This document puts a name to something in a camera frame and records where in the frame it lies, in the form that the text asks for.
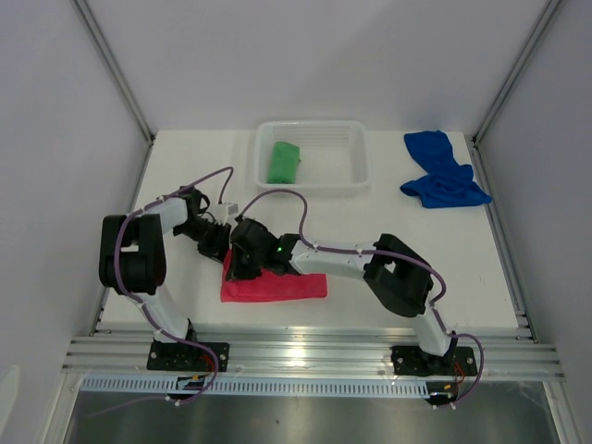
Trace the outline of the pink microfiber towel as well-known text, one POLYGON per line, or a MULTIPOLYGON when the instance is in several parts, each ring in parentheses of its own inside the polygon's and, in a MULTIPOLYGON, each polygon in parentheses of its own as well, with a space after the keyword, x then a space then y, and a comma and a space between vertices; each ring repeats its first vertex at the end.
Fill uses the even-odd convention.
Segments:
POLYGON ((221 302, 288 302, 325 299, 328 295, 327 277, 324 274, 277 276, 264 270, 255 279, 227 280, 231 259, 232 252, 228 252, 223 263, 221 302))

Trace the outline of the green microfiber towel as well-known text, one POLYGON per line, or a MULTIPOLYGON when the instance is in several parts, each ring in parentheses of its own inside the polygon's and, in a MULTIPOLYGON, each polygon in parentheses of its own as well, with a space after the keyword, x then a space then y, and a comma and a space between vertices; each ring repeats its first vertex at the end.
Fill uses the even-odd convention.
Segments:
POLYGON ((293 184, 301 163, 301 149, 289 142, 275 142, 267 170, 269 184, 293 184))

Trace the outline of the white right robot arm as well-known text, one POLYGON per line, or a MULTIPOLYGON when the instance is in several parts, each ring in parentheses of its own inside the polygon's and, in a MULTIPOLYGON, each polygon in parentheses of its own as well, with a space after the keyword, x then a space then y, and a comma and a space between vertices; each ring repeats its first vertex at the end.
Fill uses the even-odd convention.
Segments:
POLYGON ((456 360, 455 343, 430 300, 434 283, 439 300, 446 292, 443 277, 420 255, 394 235, 373 243, 322 245, 302 233, 275 236, 262 223, 240 218, 229 235, 228 280, 276 276, 327 275, 360 280, 389 312, 412 321, 424 366, 443 373, 456 360))

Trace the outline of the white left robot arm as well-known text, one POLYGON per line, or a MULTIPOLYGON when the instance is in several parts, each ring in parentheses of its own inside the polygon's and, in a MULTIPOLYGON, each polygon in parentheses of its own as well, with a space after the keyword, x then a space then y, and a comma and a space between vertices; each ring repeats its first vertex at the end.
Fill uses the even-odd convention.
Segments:
POLYGON ((167 259, 164 236, 183 236, 201 256, 223 263, 229 251, 234 203, 211 204, 195 188, 163 196, 129 215, 103 220, 99 279, 106 288, 133 301, 153 328, 154 340, 171 343, 168 359, 192 369, 201 348, 191 320, 177 307, 165 286, 167 259))

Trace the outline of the white plastic basket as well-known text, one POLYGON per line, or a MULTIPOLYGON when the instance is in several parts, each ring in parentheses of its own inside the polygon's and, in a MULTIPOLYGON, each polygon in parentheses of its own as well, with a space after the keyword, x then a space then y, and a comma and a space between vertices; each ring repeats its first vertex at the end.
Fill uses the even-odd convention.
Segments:
POLYGON ((283 189, 306 197, 349 197, 366 192, 372 184, 372 164, 365 126, 355 120, 268 121, 255 133, 253 182, 261 191, 273 189, 268 181, 274 145, 291 143, 300 148, 300 162, 292 183, 283 189))

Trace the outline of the blue microfiber towel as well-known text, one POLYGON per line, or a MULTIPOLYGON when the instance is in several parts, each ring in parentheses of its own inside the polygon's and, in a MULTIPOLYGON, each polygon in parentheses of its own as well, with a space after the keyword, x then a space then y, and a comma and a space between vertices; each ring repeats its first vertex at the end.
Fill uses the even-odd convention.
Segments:
POLYGON ((401 192, 418 198, 427 209, 475 207, 492 197, 475 182, 473 167, 459 164, 447 134, 440 130, 407 133, 403 141, 412 160, 425 174, 400 185, 401 192))

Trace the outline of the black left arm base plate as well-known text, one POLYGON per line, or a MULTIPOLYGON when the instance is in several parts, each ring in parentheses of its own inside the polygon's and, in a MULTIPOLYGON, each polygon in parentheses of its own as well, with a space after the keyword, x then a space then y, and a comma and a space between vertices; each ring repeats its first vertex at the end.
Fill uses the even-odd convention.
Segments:
POLYGON ((227 342, 206 342, 202 348, 179 343, 164 336, 153 340, 146 368, 150 371, 210 373, 226 372, 230 345, 227 342))

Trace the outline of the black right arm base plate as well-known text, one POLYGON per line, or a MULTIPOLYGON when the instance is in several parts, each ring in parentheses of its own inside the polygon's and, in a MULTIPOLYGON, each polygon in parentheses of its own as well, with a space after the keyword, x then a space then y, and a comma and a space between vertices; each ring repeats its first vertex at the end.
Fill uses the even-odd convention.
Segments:
POLYGON ((397 376, 461 376, 477 375, 477 360, 471 347, 459 347, 455 341, 443 356, 429 354, 419 346, 396 345, 390 348, 390 360, 397 376))

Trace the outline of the aluminium frame post left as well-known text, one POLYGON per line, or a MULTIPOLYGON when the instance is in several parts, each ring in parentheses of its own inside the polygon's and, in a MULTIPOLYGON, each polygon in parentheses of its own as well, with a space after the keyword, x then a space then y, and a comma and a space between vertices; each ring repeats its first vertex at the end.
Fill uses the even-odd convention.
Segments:
POLYGON ((145 143, 151 145, 155 139, 154 133, 150 129, 135 94, 117 61, 115 52, 111 48, 98 19, 93 13, 90 2, 86 0, 72 0, 70 3, 79 17, 81 26, 87 33, 99 59, 103 63, 109 78, 113 82, 122 104, 128 110, 135 127, 142 135, 145 143))

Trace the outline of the aluminium frame post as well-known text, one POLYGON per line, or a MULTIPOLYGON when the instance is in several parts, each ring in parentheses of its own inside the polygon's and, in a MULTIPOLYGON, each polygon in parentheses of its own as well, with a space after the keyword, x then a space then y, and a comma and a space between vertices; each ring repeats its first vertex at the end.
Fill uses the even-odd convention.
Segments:
POLYGON ((487 133, 495 123, 504 106, 509 101, 512 93, 517 88, 519 81, 533 61, 538 49, 544 42, 562 8, 567 4, 563 0, 548 0, 544 3, 541 12, 527 33, 526 38, 519 46, 516 57, 513 59, 503 81, 494 95, 493 101, 488 106, 486 113, 471 137, 475 149, 485 139, 487 133))
POLYGON ((135 94, 117 61, 115 52, 111 48, 98 19, 93 13, 90 2, 86 0, 72 0, 70 3, 79 17, 81 26, 87 33, 99 59, 103 63, 109 78, 113 82, 122 104, 128 110, 135 127, 142 135, 145 143, 151 145, 155 139, 154 133, 150 129, 135 94))

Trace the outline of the aluminium front rail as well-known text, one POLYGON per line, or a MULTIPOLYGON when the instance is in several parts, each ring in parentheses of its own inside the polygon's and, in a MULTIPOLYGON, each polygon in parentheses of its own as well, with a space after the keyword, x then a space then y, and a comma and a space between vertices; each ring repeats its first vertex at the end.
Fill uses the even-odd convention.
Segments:
MULTIPOLYGON (((199 325, 201 342, 230 346, 233 376, 298 378, 390 378, 394 345, 414 345, 408 327, 244 327, 199 325)), ((486 381, 563 381, 565 372, 553 345, 535 341, 526 328, 477 333, 462 346, 485 351, 486 381)), ((102 323, 90 336, 76 336, 62 364, 64 373, 146 373, 153 333, 134 323, 102 323)))

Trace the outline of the aluminium frame post right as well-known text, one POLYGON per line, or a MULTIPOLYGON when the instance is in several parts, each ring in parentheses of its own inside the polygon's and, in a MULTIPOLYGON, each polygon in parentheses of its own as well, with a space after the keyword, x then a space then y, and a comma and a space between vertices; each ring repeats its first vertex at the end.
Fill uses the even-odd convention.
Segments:
POLYGON ((485 139, 487 133, 495 123, 504 106, 509 101, 512 93, 517 88, 519 81, 533 61, 538 49, 544 42, 562 8, 567 4, 563 0, 548 0, 544 3, 541 12, 527 33, 526 38, 519 46, 516 57, 513 59, 503 81, 494 95, 493 101, 488 106, 486 113, 471 137, 475 149, 485 139))

